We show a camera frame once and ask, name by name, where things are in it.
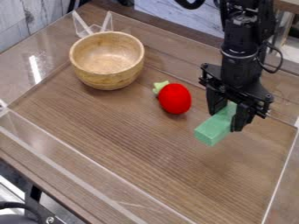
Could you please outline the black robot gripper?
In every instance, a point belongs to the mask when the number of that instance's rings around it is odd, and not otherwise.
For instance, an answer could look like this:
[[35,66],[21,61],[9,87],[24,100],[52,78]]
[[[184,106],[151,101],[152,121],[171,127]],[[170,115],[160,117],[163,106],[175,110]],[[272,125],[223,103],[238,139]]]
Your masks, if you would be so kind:
[[227,107],[228,102],[238,104],[236,114],[231,119],[230,130],[240,132],[252,123],[254,117],[267,117],[274,96],[263,87],[260,80],[255,80],[242,88],[226,84],[220,78],[220,66],[203,63],[199,83],[206,87],[208,111],[214,116]]

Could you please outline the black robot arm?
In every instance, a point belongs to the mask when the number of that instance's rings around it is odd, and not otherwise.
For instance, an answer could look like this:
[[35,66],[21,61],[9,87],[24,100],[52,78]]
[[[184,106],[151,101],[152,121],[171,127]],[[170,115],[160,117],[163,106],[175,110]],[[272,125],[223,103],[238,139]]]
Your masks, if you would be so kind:
[[219,14],[224,31],[222,63],[200,65],[199,83],[206,87],[212,115],[230,102],[236,103],[230,130],[240,132],[255,117],[267,117],[275,100],[260,81],[262,73],[279,71],[266,67],[267,51],[275,48],[270,43],[276,29],[274,0],[219,0]]

